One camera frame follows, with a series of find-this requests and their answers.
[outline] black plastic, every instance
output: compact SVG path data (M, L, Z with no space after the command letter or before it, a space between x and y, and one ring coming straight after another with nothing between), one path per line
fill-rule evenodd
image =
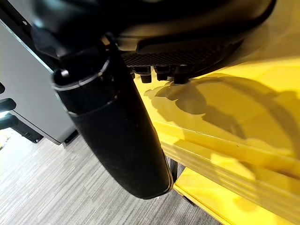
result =
M17 124L14 124L11 128L33 143L38 143L43 138L41 134L39 134L34 129L27 126L25 123L23 123L20 120L18 121Z
M117 53L99 74L54 88L69 116L99 161L128 192L142 199L167 193L173 185L156 131Z
M14 115L6 115L0 118L0 130L13 127L18 124L18 118Z
M17 104L11 98L0 99L0 113L15 109Z
M0 83L0 94L2 94L5 91L5 87L2 83Z

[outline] floor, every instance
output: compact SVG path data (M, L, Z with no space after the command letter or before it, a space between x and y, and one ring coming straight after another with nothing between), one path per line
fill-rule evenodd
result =
M69 146L14 134L0 151L1 225L218 225L174 190L141 200L106 172L81 137Z

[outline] yellow wooden surface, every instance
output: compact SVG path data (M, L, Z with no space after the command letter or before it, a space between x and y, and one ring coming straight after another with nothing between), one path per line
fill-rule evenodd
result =
M174 189L225 225L292 225L191 169L184 170Z
M167 156L300 224L300 1L278 0L229 66L135 83Z

